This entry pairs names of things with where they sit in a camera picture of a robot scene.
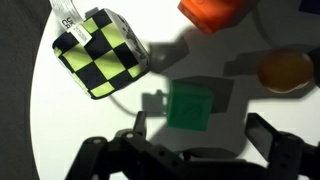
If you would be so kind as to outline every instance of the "green cube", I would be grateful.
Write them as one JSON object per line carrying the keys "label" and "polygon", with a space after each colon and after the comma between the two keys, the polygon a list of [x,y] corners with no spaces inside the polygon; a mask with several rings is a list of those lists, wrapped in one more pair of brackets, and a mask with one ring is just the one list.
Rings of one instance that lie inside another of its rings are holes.
{"label": "green cube", "polygon": [[213,100],[213,94],[204,85],[172,81],[167,106],[167,125],[205,131]]}

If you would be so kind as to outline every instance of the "orange object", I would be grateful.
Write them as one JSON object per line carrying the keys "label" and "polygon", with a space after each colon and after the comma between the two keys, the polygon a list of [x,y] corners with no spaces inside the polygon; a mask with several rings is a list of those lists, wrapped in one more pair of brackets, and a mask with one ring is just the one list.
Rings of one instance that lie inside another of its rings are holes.
{"label": "orange object", "polygon": [[304,87],[313,77],[309,56],[282,49],[267,55],[258,67],[260,83],[275,93],[288,93]]}
{"label": "orange object", "polygon": [[178,9],[204,33],[224,28],[246,0],[181,0]]}

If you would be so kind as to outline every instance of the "white label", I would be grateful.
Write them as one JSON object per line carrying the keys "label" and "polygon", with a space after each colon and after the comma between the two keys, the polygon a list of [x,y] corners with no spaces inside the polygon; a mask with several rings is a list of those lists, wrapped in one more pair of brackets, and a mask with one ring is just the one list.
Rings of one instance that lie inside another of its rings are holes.
{"label": "white label", "polygon": [[70,32],[82,46],[85,46],[92,38],[81,25],[72,26]]}
{"label": "white label", "polygon": [[61,26],[84,46],[91,40],[91,35],[81,25],[83,22],[72,0],[50,0],[52,10]]}

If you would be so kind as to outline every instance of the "checkered cube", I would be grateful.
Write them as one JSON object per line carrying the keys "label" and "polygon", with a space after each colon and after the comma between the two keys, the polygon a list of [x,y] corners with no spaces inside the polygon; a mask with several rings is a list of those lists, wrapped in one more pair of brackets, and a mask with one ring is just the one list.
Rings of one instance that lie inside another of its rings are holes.
{"label": "checkered cube", "polygon": [[106,97],[148,71],[148,54],[123,17],[103,9],[82,25],[92,36],[88,44],[83,47],[65,32],[53,49],[92,99]]}

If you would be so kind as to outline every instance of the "orange ball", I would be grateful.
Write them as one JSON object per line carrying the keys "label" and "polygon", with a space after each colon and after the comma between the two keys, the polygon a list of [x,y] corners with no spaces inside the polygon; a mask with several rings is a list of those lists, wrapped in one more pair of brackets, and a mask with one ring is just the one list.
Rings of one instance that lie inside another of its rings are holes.
{"label": "orange ball", "polygon": [[258,67],[260,83],[275,93],[288,93],[305,86],[313,77],[308,55],[282,49],[267,55]]}

